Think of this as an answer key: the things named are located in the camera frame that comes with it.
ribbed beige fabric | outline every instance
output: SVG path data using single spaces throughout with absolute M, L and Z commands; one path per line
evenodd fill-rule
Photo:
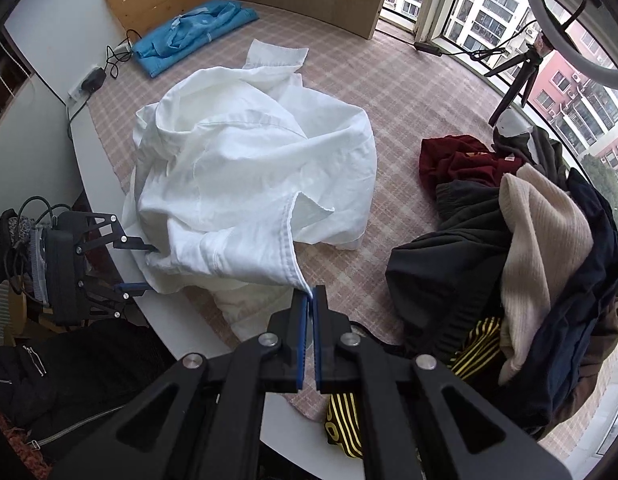
M 524 364 L 535 333 L 593 240 L 576 203 L 529 164 L 502 178 L 499 202 L 513 233 L 501 285 L 500 348 L 508 359 L 498 383 L 504 384 Z

white wall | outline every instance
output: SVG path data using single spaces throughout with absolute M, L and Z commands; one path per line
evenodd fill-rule
M 34 70 L 65 102 L 124 37 L 105 0 L 21 0 L 6 22 Z
M 0 214 L 9 208 L 17 212 L 32 195 L 71 205 L 82 187 L 65 107 L 33 76 L 0 121 Z M 32 203 L 25 213 L 44 209 Z

black and yellow striped garment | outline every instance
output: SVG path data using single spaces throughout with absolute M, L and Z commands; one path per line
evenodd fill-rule
M 462 380 L 476 374 L 500 353 L 502 319 L 487 317 L 479 321 L 447 365 Z M 335 394 L 329 399 L 324 423 L 327 440 L 340 446 L 347 456 L 362 458 L 358 407 L 354 394 Z

red garment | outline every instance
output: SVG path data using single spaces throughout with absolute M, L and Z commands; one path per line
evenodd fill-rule
M 473 180 L 485 186 L 499 187 L 502 175 L 516 173 L 523 161 L 505 160 L 490 152 L 478 139 L 446 136 L 423 139 L 420 149 L 420 182 L 433 199 L 436 186 L 452 180 Z

dark gray garment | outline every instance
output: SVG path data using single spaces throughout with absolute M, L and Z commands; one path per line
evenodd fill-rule
M 490 302 L 499 306 L 511 232 L 498 194 L 472 181 L 439 184 L 440 229 L 391 251 L 385 277 L 404 321 L 408 356 L 428 353 L 447 362 Z
M 538 160 L 534 160 L 529 152 L 530 138 L 534 142 Z M 501 136 L 498 129 L 493 128 L 492 147 L 498 156 L 519 156 L 556 186 L 567 190 L 567 168 L 562 160 L 562 143 L 559 140 L 550 139 L 549 134 L 542 128 L 534 126 L 531 134 L 524 133 L 514 137 Z

